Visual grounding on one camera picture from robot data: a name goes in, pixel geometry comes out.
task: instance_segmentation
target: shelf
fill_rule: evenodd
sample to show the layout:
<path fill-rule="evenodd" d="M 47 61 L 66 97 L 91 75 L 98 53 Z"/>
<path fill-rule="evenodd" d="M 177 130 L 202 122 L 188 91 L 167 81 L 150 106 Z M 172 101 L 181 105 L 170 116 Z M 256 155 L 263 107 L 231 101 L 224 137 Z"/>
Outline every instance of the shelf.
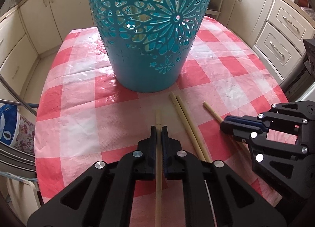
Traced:
<path fill-rule="evenodd" d="M 206 14 L 218 16 L 218 15 L 220 14 L 220 11 L 215 11 L 215 10 L 207 9 L 207 10 L 206 10 Z"/>

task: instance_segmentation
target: table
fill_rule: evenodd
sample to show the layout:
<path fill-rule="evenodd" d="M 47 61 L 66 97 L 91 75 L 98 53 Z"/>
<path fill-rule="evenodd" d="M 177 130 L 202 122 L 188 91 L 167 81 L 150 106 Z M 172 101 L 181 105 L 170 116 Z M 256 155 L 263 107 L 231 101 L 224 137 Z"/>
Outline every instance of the table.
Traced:
<path fill-rule="evenodd" d="M 236 35 L 205 17 L 177 82 L 161 92 L 144 94 L 122 87 L 108 60 L 97 28 L 72 31 L 51 66 L 40 99 L 35 131 L 35 158 L 44 202 L 93 163 L 111 163 L 150 136 L 155 109 L 184 150 L 194 149 L 169 98 L 181 95 L 198 125 L 213 160 L 223 160 L 269 203 L 280 195 L 251 170 L 244 152 L 220 132 L 202 107 L 207 101 L 223 118 L 252 115 L 287 102 L 262 62 Z M 294 143 L 273 132 L 268 139 Z M 137 181 L 130 226 L 154 226 L 155 184 Z M 163 183 L 163 226 L 184 226 L 180 181 Z"/>

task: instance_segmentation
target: tiled floor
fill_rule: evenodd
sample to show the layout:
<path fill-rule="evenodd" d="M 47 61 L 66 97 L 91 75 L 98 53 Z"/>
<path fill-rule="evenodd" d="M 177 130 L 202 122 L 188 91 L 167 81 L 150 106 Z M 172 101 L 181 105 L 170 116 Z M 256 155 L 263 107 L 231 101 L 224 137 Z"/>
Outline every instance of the tiled floor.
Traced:
<path fill-rule="evenodd" d="M 55 56 L 56 53 L 45 58 L 42 58 L 37 64 L 24 95 L 24 100 L 27 103 L 39 103 L 40 96 L 42 94 L 42 90 L 46 81 L 46 77 L 48 75 L 48 72 L 50 70 L 51 64 Z M 35 124 L 36 117 L 33 114 L 31 114 L 27 109 L 22 107 L 20 113 L 29 121 Z"/>

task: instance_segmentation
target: blue trash bin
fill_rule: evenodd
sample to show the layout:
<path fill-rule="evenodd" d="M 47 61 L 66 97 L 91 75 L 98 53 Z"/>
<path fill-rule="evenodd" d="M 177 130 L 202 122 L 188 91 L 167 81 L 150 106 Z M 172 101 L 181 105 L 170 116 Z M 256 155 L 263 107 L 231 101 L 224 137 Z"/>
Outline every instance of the blue trash bin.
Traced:
<path fill-rule="evenodd" d="M 157 92 L 178 78 L 210 0 L 89 0 L 117 80 Z"/>

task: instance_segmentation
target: drawer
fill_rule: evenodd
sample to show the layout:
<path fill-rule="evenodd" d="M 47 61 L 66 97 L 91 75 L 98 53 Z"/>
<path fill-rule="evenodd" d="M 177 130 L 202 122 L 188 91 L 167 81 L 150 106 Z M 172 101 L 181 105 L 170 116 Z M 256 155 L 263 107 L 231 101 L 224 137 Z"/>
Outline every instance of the drawer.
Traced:
<path fill-rule="evenodd" d="M 36 58 L 37 53 L 24 35 L 1 66 L 0 74 L 17 94 L 21 93 Z M 0 98 L 13 100 L 2 84 L 0 84 Z"/>
<path fill-rule="evenodd" d="M 0 66 L 24 35 L 25 31 L 17 10 L 2 20 L 0 23 Z"/>
<path fill-rule="evenodd" d="M 296 48 L 271 24 L 266 23 L 256 46 L 285 79 L 302 59 Z"/>
<path fill-rule="evenodd" d="M 304 55 L 303 39 L 312 39 L 315 29 L 300 13 L 282 0 L 275 0 L 267 20 Z"/>

